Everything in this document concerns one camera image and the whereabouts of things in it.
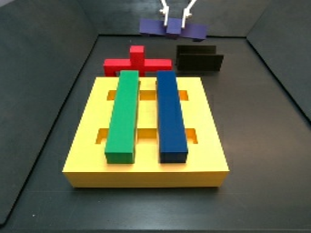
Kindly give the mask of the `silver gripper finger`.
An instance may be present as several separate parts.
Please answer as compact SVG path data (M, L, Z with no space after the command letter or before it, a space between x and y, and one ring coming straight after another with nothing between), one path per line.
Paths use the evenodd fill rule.
M196 0L190 0L187 7L183 9L183 24L182 28L186 28L186 20L192 16L191 9L196 3Z
M164 26L167 26L170 19L170 6L167 0L160 0L160 3L162 3L162 9L159 10L159 12L164 16Z

